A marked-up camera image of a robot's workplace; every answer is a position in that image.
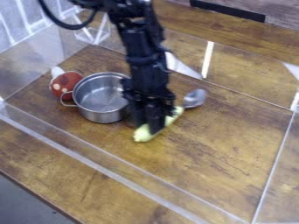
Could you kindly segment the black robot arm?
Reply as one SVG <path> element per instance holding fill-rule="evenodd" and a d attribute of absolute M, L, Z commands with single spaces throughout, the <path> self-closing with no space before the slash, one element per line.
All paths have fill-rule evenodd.
<path fill-rule="evenodd" d="M 155 15 L 153 0 L 70 0 L 79 7 L 105 11 L 126 47 L 131 77 L 122 80 L 135 126 L 147 125 L 151 134 L 165 128 L 174 114 L 175 94 L 167 88 L 165 28 Z"/>

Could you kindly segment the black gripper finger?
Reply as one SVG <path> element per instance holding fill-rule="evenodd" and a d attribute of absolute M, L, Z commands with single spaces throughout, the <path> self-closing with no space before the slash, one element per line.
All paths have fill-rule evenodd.
<path fill-rule="evenodd" d="M 130 110 L 134 124 L 139 128 L 146 123 L 146 105 L 141 101 L 130 100 Z"/>
<path fill-rule="evenodd" d="M 159 101 L 150 101 L 146 105 L 146 120 L 150 133 L 154 135 L 165 128 L 165 109 Z"/>

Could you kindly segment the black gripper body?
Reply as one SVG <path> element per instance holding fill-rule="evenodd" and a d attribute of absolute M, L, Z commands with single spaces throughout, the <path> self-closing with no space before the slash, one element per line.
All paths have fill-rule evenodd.
<path fill-rule="evenodd" d="M 142 102 L 146 105 L 149 102 L 158 101 L 163 106 L 163 111 L 167 116 L 174 115 L 175 94 L 169 89 L 167 77 L 141 77 L 125 78 L 121 83 L 123 86 L 123 96 L 129 100 Z"/>

